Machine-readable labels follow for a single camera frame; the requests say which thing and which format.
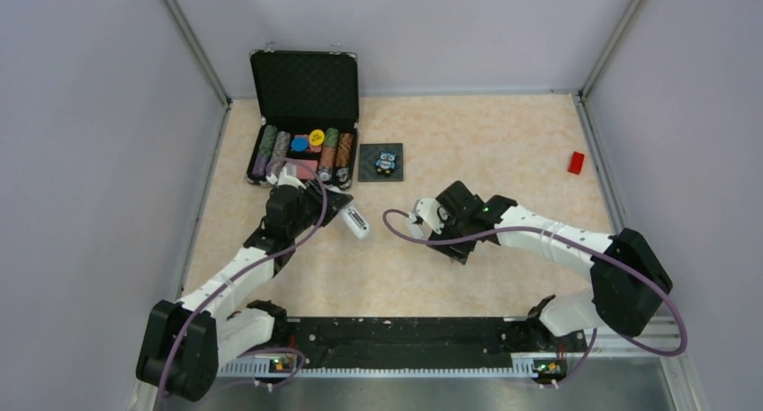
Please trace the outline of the white remote control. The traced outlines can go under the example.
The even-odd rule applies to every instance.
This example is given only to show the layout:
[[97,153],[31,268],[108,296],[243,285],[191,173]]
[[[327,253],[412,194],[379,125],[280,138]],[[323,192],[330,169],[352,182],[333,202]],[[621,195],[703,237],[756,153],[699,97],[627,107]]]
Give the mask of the white remote control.
[[350,204],[338,212],[338,216],[345,222],[353,234],[360,240],[366,239],[371,231],[369,222],[355,207]]

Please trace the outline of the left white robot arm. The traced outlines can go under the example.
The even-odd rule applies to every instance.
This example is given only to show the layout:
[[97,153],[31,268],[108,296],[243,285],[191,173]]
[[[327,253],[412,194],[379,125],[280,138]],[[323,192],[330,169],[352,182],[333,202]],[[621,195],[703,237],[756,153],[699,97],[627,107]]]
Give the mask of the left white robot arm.
[[277,351],[288,340],[283,310],[269,303],[245,305],[256,288],[282,270],[297,245],[341,218],[353,234],[368,236],[368,221],[352,195],[316,180],[289,177],[274,186],[259,226],[220,271],[176,301],[150,311],[136,363],[136,378],[163,393],[196,402],[221,367],[262,345]]

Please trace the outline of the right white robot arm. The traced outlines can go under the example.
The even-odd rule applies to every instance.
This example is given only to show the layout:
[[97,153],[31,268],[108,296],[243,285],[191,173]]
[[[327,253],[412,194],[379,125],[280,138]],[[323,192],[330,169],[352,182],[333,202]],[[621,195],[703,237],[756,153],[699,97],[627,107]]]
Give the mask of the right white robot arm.
[[456,181],[435,198],[417,200],[413,224],[426,224],[433,249],[465,264],[477,242],[523,249],[587,280],[589,288],[550,296],[533,307],[530,343],[551,350],[567,334],[607,326],[640,335],[673,284],[645,237],[624,228],[614,235],[545,218],[517,201],[494,195],[484,201]]

